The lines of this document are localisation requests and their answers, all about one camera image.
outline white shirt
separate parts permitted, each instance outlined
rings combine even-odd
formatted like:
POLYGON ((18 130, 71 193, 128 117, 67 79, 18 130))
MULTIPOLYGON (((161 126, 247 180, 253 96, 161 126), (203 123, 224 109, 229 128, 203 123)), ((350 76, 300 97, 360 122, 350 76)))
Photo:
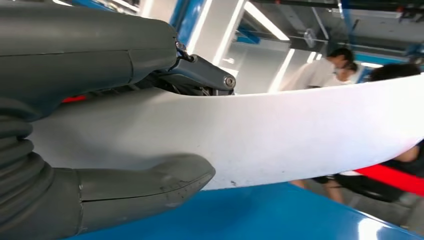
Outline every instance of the white shirt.
POLYGON ((323 87, 343 86, 349 84, 353 84, 353 82, 350 80, 340 81, 339 79, 337 79, 337 76, 333 76, 327 82, 324 83, 323 87))
POLYGON ((302 90, 309 87, 324 87, 329 79, 335 76, 333 63, 323 58, 307 63, 299 68, 293 76, 283 84, 281 91, 302 90))

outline red component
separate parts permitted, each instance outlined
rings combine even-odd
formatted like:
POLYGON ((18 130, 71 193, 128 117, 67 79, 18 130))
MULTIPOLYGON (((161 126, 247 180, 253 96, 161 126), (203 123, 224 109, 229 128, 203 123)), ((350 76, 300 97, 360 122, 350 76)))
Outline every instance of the red component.
POLYGON ((82 101, 85 100, 86 96, 73 96, 73 97, 68 97, 65 98, 65 100, 62 101, 62 103, 71 103, 71 102, 78 102, 78 101, 82 101))
POLYGON ((424 178, 410 175, 391 167, 374 165, 355 170, 370 179, 424 197, 424 178))

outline ceiling light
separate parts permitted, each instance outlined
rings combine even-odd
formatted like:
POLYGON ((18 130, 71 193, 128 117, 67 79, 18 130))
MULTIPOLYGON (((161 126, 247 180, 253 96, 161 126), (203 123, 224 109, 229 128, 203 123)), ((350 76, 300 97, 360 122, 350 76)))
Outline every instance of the ceiling light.
POLYGON ((307 58, 306 62, 307 62, 308 64, 312 63, 312 61, 314 61, 314 58, 315 58, 315 55, 316 55, 316 54, 317 54, 317 53, 316 53, 315 51, 312 51, 312 52, 309 54, 309 57, 307 58))
POLYGON ((234 12, 232 12, 231 19, 229 20, 228 26, 224 32, 224 36, 222 37, 221 43, 219 44, 218 49, 216 50, 216 54, 213 57, 212 64, 217 66, 220 64, 221 59, 224 56, 225 51, 227 50, 228 43, 230 42, 230 38, 234 33, 236 28, 237 19, 239 19, 240 12, 242 11, 243 4, 245 0, 238 0, 237 5, 235 6, 234 12))
POLYGON ((283 80, 284 74, 286 73, 286 70, 287 70, 287 67, 289 66, 290 61, 292 60, 293 54, 295 54, 295 49, 290 48, 277 75, 275 75, 275 78, 272 81, 271 86, 269 86, 268 93, 276 93, 279 91, 281 81, 283 80))
POLYGON ((369 62, 361 62, 360 64, 364 67, 369 67, 369 68, 373 68, 373 69, 383 67, 383 65, 375 64, 375 63, 369 63, 369 62))
POLYGON ((192 54, 195 50, 196 43, 199 40, 200 32, 203 28, 203 24, 205 24, 206 16, 209 13, 209 9, 211 8, 212 0, 206 0, 206 2, 203 5, 203 10, 201 11, 201 14, 197 20, 196 25, 194 26, 194 30, 191 33, 190 40, 187 44, 187 53, 192 54))
POLYGON ((60 0, 53 0, 53 3, 60 4, 60 5, 63 5, 63 6, 71 6, 72 7, 71 4, 68 4, 68 3, 60 1, 60 0))
POLYGON ((139 8, 138 7, 131 5, 131 4, 129 4, 126 1, 123 1, 123 0, 112 0, 112 1, 114 1, 117 4, 122 5, 124 7, 129 8, 129 9, 133 10, 134 12, 138 12, 139 11, 139 8))
POLYGON ((341 19, 345 19, 345 15, 343 14, 343 6, 342 3, 340 2, 340 0, 337 0, 338 4, 338 11, 340 12, 340 17, 341 19))
POLYGON ((223 59, 223 61, 224 61, 224 62, 227 62, 227 63, 229 63, 229 64, 234 64, 234 62, 235 62, 235 61, 234 61, 234 58, 231 58, 231 57, 230 57, 230 58, 228 58, 228 59, 223 59))
POLYGON ((282 40, 282 41, 289 41, 290 40, 277 26, 274 25, 274 23, 272 23, 250 1, 246 2, 246 4, 244 5, 244 10, 246 10, 260 24, 262 24, 266 29, 268 29, 272 34, 274 34, 279 40, 282 40))

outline black hair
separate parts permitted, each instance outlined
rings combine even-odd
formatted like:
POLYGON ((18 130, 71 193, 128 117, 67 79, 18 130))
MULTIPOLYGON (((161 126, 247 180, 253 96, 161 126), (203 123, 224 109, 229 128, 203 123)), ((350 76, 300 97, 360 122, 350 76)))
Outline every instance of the black hair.
POLYGON ((354 62, 349 62, 346 66, 344 66, 346 70, 352 70, 354 73, 358 71, 358 65, 354 62))
POLYGON ((420 68, 413 63, 387 64, 374 69, 369 74, 369 82, 409 77, 421 74, 420 68))
POLYGON ((328 57, 335 58, 340 55, 344 56, 344 59, 348 62, 353 62, 355 60, 353 52, 345 47, 332 51, 328 57))

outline white foam sheet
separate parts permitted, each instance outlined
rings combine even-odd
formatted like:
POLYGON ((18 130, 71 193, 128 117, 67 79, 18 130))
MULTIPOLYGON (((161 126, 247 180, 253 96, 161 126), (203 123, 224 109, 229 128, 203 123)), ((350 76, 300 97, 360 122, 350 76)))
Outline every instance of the white foam sheet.
POLYGON ((146 168, 193 153, 216 175, 205 189, 271 184, 389 160, 424 136, 422 75, 320 89, 183 96, 159 89, 70 103, 33 124, 54 167, 146 168))

